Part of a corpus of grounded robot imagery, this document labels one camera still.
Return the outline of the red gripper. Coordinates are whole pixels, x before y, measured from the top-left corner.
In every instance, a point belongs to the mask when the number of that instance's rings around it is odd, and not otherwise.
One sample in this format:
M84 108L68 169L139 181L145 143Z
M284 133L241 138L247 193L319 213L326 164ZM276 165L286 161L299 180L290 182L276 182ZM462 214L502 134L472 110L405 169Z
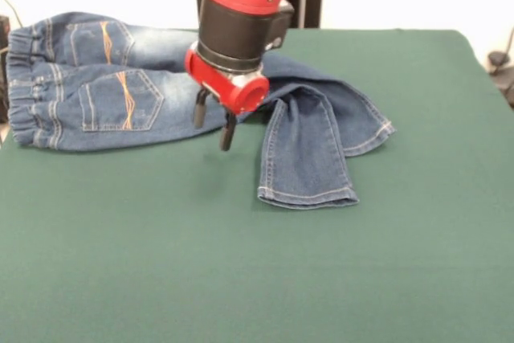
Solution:
M212 95L229 111L225 114L219 143L222 151L229 151L237 125L236 115L253 112L261 105L269 92L269 81L262 74L262 65L257 71L239 75L218 70L201 58L198 44L199 41L191 44L185 59L187 72L200 86L194 106L194 127L203 127L206 99Z

